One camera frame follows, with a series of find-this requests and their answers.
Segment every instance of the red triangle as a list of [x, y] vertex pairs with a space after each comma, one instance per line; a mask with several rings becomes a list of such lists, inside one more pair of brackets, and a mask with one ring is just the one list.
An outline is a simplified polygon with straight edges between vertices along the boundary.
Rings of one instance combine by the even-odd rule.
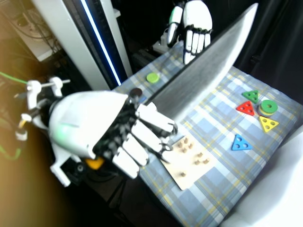
[[252, 107], [251, 101], [247, 101], [247, 102], [243, 103], [242, 105], [238, 106], [236, 108], [236, 110], [238, 110], [240, 112], [243, 112], [243, 113], [246, 113], [246, 114], [251, 115], [251, 116], [255, 115], [255, 112], [254, 112], [254, 109]]

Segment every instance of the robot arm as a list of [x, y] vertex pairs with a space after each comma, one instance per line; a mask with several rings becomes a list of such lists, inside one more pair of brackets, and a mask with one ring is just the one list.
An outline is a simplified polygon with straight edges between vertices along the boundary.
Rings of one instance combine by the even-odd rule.
[[[52, 79], [50, 84], [58, 89], [62, 84], [55, 82]], [[137, 97], [112, 91], [79, 92], [64, 98], [56, 91], [53, 89], [57, 100], [47, 105], [49, 119], [40, 122], [41, 116], [35, 118], [38, 127], [47, 128], [55, 154], [51, 171], [64, 186], [73, 181], [62, 167], [68, 160], [81, 172], [85, 169], [83, 159], [104, 158], [130, 178], [148, 164], [148, 152], [167, 161], [163, 154], [171, 147], [164, 141], [178, 129], [154, 106], [138, 104]]]
[[176, 42], [181, 22], [186, 31], [183, 62], [188, 64], [210, 44], [213, 21], [208, 7], [201, 0], [178, 1], [169, 19], [168, 46]]

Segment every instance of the light strip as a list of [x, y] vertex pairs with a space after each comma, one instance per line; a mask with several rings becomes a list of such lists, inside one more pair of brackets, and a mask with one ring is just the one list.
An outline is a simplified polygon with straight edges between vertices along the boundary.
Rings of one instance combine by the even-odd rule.
[[101, 46], [101, 48], [102, 48], [102, 50], [103, 50], [103, 52], [104, 52], [104, 55], [105, 55], [105, 57], [106, 57], [106, 59], [107, 59], [107, 61], [108, 61], [108, 63], [109, 63], [109, 66], [110, 66], [110, 68], [111, 68], [111, 70], [112, 70], [112, 72], [113, 72], [113, 74], [114, 74], [114, 76], [115, 76], [115, 78], [116, 78], [116, 81], [117, 81], [118, 85], [120, 86], [120, 85], [121, 85], [121, 82], [120, 82], [119, 77], [118, 77], [118, 75], [117, 75], [117, 73], [116, 73], [116, 70], [115, 70], [115, 68], [114, 68], [114, 66], [113, 66], [113, 63], [112, 63], [112, 61], [111, 61], [111, 59], [110, 59], [110, 57], [109, 57], [109, 55], [108, 55], [108, 53], [107, 53], [107, 50], [106, 50], [106, 48], [105, 48], [105, 46], [104, 46], [104, 43], [103, 43], [103, 41], [102, 41], [102, 39], [101, 39], [101, 36], [100, 36], [100, 33], [99, 33], [98, 29], [97, 29], [97, 26], [96, 26], [96, 24], [95, 24], [95, 21], [94, 21], [92, 15], [91, 15], [91, 13], [90, 13], [90, 10], [89, 10], [89, 8], [88, 8], [88, 6], [87, 6], [87, 4], [86, 4], [86, 1], [85, 1], [85, 0], [81, 0], [81, 3], [82, 3], [82, 6], [84, 7], [84, 10], [85, 10], [85, 12], [86, 12], [86, 15], [87, 15], [88, 18], [89, 18], [90, 24], [91, 24], [91, 26], [92, 26], [93, 29], [94, 29], [94, 32], [95, 32], [95, 34], [96, 34], [96, 36], [97, 36], [97, 39], [98, 39], [98, 41], [99, 41], [99, 43], [100, 43], [100, 46]]

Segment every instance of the blue checkered tablecloth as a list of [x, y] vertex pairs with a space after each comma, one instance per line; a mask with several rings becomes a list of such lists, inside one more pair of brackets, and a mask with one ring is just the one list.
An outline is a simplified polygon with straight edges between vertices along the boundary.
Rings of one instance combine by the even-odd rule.
[[[128, 94], [135, 87], [142, 89], [142, 102], [163, 86], [183, 67], [183, 44], [137, 72], [116, 88]], [[156, 84], [146, 81], [150, 72], [160, 75]], [[244, 91], [259, 91], [261, 100], [277, 102], [279, 108], [272, 117], [280, 124], [264, 133], [255, 116], [235, 110], [247, 100]], [[218, 162], [189, 189], [180, 190], [162, 163], [152, 158], [140, 171], [140, 176], [164, 206], [184, 226], [217, 226], [245, 193], [283, 139], [302, 124], [303, 106], [282, 92], [232, 67], [219, 86], [201, 100], [180, 122]], [[232, 151], [235, 134], [243, 136], [251, 150]]]

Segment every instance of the knife blade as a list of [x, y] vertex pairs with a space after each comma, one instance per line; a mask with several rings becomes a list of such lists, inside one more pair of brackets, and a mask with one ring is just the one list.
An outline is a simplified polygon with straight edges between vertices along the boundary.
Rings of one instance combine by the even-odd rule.
[[158, 111], [176, 122], [212, 92], [238, 58], [257, 12], [250, 6], [221, 36], [156, 92], [153, 102]]

